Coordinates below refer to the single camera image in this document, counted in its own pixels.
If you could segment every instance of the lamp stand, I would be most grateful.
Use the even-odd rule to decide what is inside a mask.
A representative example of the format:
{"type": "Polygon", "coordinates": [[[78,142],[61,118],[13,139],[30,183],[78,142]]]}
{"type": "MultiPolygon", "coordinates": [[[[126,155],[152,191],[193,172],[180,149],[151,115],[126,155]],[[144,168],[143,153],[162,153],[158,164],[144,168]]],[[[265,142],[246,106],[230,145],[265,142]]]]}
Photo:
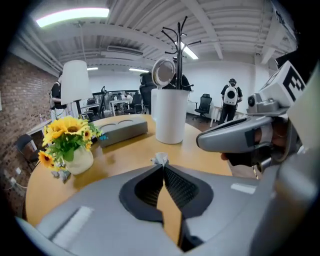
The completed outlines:
{"type": "Polygon", "coordinates": [[[78,99],[78,100],[75,100],[74,101],[75,102],[75,104],[76,104],[76,109],[78,110],[78,117],[80,118],[80,119],[83,119],[83,117],[82,117],[82,112],[81,112],[81,108],[80,108],[80,99],[78,99]]]}

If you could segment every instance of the black office chair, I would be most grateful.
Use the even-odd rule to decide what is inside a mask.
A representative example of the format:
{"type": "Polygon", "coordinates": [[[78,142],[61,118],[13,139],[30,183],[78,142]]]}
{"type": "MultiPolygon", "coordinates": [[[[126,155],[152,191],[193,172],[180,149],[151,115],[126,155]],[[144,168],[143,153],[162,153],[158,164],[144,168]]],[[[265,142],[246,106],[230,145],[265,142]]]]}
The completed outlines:
{"type": "Polygon", "coordinates": [[[125,109],[124,106],[124,113],[126,114],[136,114],[142,112],[142,96],[141,94],[135,94],[133,95],[132,103],[129,104],[130,109],[125,109]]]}
{"type": "Polygon", "coordinates": [[[209,114],[210,111],[210,103],[212,102],[212,98],[210,97],[210,94],[203,94],[200,98],[200,105],[199,108],[196,108],[194,111],[200,113],[200,118],[205,118],[205,114],[209,114]]]}
{"type": "Polygon", "coordinates": [[[157,86],[152,84],[144,84],[140,86],[140,93],[142,96],[143,105],[148,108],[149,114],[151,115],[151,90],[156,89],[157,86]]]}
{"type": "Polygon", "coordinates": [[[31,172],[32,172],[32,171],[36,168],[36,166],[37,166],[37,164],[38,164],[38,160],[39,160],[39,159],[38,159],[38,153],[39,153],[40,149],[37,149],[37,150],[33,151],[33,152],[30,154],[30,156],[27,157],[27,156],[25,155],[25,153],[24,153],[24,149],[25,149],[26,145],[27,145],[28,143],[30,143],[31,141],[32,141],[31,136],[28,135],[28,134],[24,134],[24,135],[20,136],[20,137],[16,140],[16,142],[15,142],[14,144],[16,145],[18,151],[21,153],[21,155],[22,155],[23,158],[25,159],[26,163],[28,164],[28,166],[29,166],[29,168],[30,168],[30,170],[31,170],[31,172]],[[35,164],[34,167],[32,168],[32,167],[30,166],[30,164],[33,164],[33,163],[36,163],[36,164],[35,164]]]}
{"type": "Polygon", "coordinates": [[[106,91],[105,87],[102,87],[101,93],[102,93],[102,94],[101,94],[101,96],[100,96],[99,107],[94,108],[92,114],[88,114],[89,120],[90,120],[91,122],[105,118],[105,110],[107,109],[106,99],[105,99],[105,96],[106,96],[106,94],[107,94],[107,91],[106,91]]]}

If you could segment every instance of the gray tissue box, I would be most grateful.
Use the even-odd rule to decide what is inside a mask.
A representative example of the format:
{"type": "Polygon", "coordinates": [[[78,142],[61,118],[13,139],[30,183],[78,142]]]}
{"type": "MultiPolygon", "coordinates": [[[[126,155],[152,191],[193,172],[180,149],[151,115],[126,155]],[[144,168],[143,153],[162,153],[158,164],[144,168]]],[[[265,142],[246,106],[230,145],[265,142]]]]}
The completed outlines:
{"type": "Polygon", "coordinates": [[[120,122],[112,122],[99,127],[102,135],[98,137],[100,147],[122,142],[148,132],[148,122],[142,117],[133,117],[120,122]]]}

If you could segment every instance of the black pants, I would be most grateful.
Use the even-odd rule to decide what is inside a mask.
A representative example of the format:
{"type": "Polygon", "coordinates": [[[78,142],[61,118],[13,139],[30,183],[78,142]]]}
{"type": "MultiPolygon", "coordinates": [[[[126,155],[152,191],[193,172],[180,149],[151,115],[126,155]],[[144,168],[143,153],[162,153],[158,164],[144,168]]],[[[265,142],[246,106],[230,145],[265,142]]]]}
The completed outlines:
{"type": "Polygon", "coordinates": [[[223,106],[218,125],[221,125],[225,122],[227,115],[228,115],[227,121],[233,120],[235,117],[235,114],[236,114],[236,109],[234,106],[232,105],[223,106]]]}

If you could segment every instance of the brick wall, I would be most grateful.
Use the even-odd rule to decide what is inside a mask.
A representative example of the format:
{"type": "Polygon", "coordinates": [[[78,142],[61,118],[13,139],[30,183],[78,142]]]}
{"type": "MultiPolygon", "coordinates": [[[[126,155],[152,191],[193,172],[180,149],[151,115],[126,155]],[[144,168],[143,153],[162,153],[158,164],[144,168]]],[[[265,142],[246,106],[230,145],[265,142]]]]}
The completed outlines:
{"type": "Polygon", "coordinates": [[[16,149],[17,138],[44,120],[51,118],[49,91],[56,77],[9,54],[0,67],[0,186],[15,214],[21,216],[26,189],[12,189],[9,180],[26,187],[31,174],[26,161],[16,149]],[[17,175],[16,168],[22,172],[17,175]]]}

